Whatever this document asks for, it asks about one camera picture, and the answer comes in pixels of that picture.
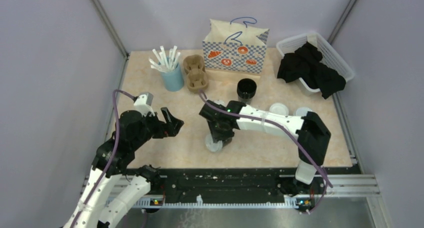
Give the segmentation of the stack of black cups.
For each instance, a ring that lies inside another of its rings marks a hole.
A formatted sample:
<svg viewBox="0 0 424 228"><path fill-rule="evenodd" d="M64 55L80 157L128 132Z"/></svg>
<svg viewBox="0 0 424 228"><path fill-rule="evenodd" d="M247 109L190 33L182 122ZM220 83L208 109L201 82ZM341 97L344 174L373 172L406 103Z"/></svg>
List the stack of black cups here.
<svg viewBox="0 0 424 228"><path fill-rule="evenodd" d="M257 91L257 84L253 79L243 78L237 83L238 100L250 105Z"/></svg>

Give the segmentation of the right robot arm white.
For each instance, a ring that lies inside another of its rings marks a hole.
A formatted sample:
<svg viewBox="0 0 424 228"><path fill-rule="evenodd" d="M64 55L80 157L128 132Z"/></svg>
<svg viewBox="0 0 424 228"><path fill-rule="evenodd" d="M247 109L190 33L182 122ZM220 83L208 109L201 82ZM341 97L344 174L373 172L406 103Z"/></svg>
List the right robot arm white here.
<svg viewBox="0 0 424 228"><path fill-rule="evenodd" d="M282 115L235 100L227 106L207 100L199 115L207 120L215 144L225 146L234 137L234 130L263 132L292 140L300 159L293 180L297 193L307 194L314 186L316 174L320 174L328 185L331 184L323 163L332 134L317 113Z"/></svg>

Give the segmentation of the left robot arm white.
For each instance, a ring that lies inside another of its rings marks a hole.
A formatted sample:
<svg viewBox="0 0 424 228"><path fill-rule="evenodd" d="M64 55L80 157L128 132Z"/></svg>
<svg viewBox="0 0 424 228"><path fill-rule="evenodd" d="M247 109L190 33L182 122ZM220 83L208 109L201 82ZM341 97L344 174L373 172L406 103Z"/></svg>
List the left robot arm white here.
<svg viewBox="0 0 424 228"><path fill-rule="evenodd" d="M107 203L113 188L129 173L127 167L135 159L136 150L151 139L175 137L183 127L184 121L166 107L160 111L164 121L150 111L142 114L127 110L120 115L111 138L98 147L86 187L64 227L115 228L139 199L160 190L159 171L144 165L124 190Z"/></svg>

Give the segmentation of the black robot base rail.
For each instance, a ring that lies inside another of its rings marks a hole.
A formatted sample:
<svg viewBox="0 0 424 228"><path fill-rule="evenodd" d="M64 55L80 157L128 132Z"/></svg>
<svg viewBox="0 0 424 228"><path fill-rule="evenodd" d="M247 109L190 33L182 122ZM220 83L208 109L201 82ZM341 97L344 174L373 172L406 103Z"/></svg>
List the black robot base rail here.
<svg viewBox="0 0 424 228"><path fill-rule="evenodd" d="M318 198L324 191L321 177L304 184L295 179L294 168L160 168L158 173L148 195L167 205L195 203L198 196L205 204L275 204Z"/></svg>

